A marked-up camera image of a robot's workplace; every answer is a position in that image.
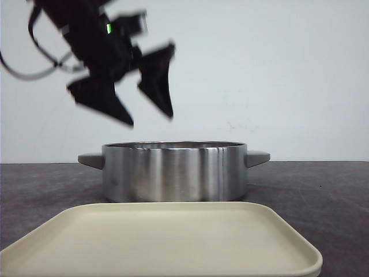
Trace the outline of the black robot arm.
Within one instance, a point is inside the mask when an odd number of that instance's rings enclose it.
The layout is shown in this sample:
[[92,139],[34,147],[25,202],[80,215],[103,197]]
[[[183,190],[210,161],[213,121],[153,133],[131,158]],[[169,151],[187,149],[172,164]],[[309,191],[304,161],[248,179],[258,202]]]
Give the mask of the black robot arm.
[[138,89],[168,118],[174,116],[168,72],[175,53],[170,42],[143,54],[132,37],[147,31],[146,11],[109,19],[107,1],[35,1],[29,30],[40,12],[62,32],[72,53],[89,70],[89,76],[67,85],[74,101],[129,126],[134,121],[115,93],[115,83],[138,70]]

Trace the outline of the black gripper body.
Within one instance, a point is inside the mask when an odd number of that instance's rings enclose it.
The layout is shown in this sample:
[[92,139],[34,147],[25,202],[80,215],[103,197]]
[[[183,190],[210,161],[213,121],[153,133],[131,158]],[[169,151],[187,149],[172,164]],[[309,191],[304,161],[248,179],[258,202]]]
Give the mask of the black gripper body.
[[58,27],[72,53],[83,62],[89,75],[73,83],[115,82],[138,69],[144,59],[131,38],[147,31],[146,10],[120,14],[110,20],[98,8],[60,8]]

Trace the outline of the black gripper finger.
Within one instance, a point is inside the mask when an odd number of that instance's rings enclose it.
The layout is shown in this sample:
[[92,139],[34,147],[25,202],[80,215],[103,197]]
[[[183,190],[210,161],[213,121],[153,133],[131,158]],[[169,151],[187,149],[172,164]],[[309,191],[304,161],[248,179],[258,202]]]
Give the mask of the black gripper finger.
[[76,104],[133,127],[134,121],[130,113],[115,92],[115,82],[119,78],[109,74],[90,74],[72,81],[67,85],[67,90]]
[[174,53],[175,45],[169,43],[142,56],[138,66],[141,73],[138,88],[168,118],[174,116],[169,87],[169,68]]

